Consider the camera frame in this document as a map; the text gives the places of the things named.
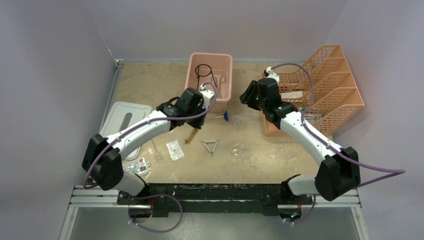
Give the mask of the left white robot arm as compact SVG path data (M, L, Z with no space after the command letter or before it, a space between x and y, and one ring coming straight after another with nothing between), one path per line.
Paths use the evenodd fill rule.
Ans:
M161 103L147 117L126 129L108 136L95 134L88 141L81 164L86 171L83 188L117 189L128 193L138 205L146 203L149 199L146 182L136 173L124 171L122 161L155 137L184 124L201 129L215 101L215 89L204 85L200 90L189 87L181 96Z

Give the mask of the brown test tube brush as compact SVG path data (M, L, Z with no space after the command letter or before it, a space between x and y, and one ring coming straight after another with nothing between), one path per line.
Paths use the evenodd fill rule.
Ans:
M188 137L184 140L184 144L189 145L194 140L198 132L199 132L198 128L193 128L190 134L188 135Z

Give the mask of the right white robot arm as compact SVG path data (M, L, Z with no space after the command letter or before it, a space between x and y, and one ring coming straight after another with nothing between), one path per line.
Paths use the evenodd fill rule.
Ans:
M297 141L318 164L315 175L294 175L282 184L280 196L288 204L300 195L320 195L331 202L361 183L359 156L352 147L344 148L320 133L292 103L283 101L272 78L252 80L239 97L249 108L261 111L265 119Z

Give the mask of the black wire tripod stand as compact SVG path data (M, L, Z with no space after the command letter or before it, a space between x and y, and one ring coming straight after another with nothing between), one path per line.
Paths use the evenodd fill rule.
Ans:
M201 71L202 71L201 67L206 67L207 69L209 69L209 72L202 74L201 73ZM208 64L205 64L205 63L201 63L201 64L197 65L194 69L194 72L195 72L196 77L197 77L197 85L196 86L197 86L198 89L200 87L200 78L205 78L205 77L208 77L209 75L213 75L212 67Z

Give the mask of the spatula with blue clip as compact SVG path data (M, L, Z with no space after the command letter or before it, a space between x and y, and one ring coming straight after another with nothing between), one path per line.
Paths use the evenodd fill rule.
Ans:
M229 113L228 113L228 111L225 111L222 115L220 115L220 116L215 116L215 117L213 117L213 119L214 119L214 120L216 120L216 119L221 119L221 120L224 120L224 121L228 122L228 121L230 120L230 117L229 117Z

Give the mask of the metal crucible tongs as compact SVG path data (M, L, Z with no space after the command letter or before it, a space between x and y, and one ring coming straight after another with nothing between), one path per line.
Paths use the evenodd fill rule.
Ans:
M217 83L218 98L221 99L222 98L222 87L223 87L223 84L226 83L226 81L227 81L226 76L225 75L220 76L219 82L217 82L217 78L215 76L212 76L211 80L212 80L213 83Z

